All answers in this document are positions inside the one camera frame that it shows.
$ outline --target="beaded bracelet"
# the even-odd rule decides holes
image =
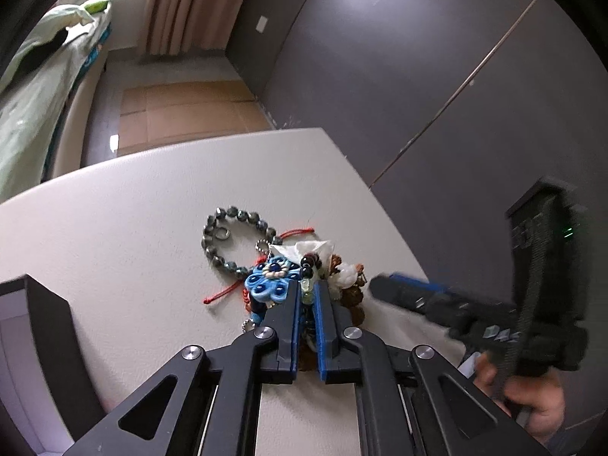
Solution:
[[[282,245],[283,239],[277,235],[277,231],[268,226],[268,223],[263,219],[260,219],[260,215],[255,212],[248,213],[247,211],[240,210],[235,206],[231,205],[229,208],[224,209],[218,207],[215,210],[215,214],[210,214],[207,217],[207,225],[203,229],[203,239],[201,240],[201,247],[205,250],[205,255],[211,261],[211,265],[214,268],[221,269],[227,274],[234,275],[237,280],[245,280],[250,274],[250,269],[244,266],[237,266],[236,262],[228,261],[218,255],[218,249],[212,244],[214,237],[218,240],[226,240],[230,237],[230,230],[225,226],[220,226],[219,222],[226,220],[226,217],[236,219],[240,222],[247,222],[262,233],[263,238],[258,240],[256,249],[261,253],[267,253],[261,245],[273,244]]]

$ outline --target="gray wall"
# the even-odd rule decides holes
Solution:
[[[226,56],[250,90],[260,96],[283,41],[305,0],[244,0]],[[263,33],[255,30],[260,16],[268,18]]]
[[[279,127],[323,127],[371,182],[531,1],[306,0],[258,95]],[[591,345],[583,370],[564,376],[567,425],[608,404],[606,98],[591,46],[538,0],[373,188],[431,280],[505,299],[505,210],[545,174],[579,186],[594,239]]]

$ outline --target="blue flower ornament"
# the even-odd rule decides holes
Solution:
[[[283,256],[272,257],[253,268],[245,280],[245,288],[259,302],[283,303],[290,280],[300,280],[300,266]]]

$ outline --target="pink curtain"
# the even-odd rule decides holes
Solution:
[[[185,53],[226,48],[242,0],[147,0],[138,52]]]

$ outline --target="red cord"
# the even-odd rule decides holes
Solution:
[[[284,233],[281,233],[279,235],[279,237],[281,238],[288,238],[290,236],[295,236],[297,234],[307,234],[307,233],[314,233],[314,228],[296,228],[294,230],[289,230],[289,231],[285,231]],[[255,260],[255,266],[257,266],[258,264],[261,264],[262,262],[266,262],[266,256],[265,255],[260,255],[256,260]],[[234,282],[232,285],[230,285],[228,288],[224,288],[222,291],[220,291],[219,293],[216,293],[215,295],[212,295],[211,297],[207,297],[203,300],[203,303],[205,305],[209,305],[212,301],[217,300],[218,298],[223,297],[224,295],[229,294],[231,291],[234,291],[236,288],[238,288],[238,286],[241,284],[241,281],[236,281]],[[251,312],[250,308],[250,300],[249,300],[249,292],[247,291],[246,288],[244,288],[242,290],[242,301],[244,301],[245,303],[245,309],[247,309],[247,312]]]

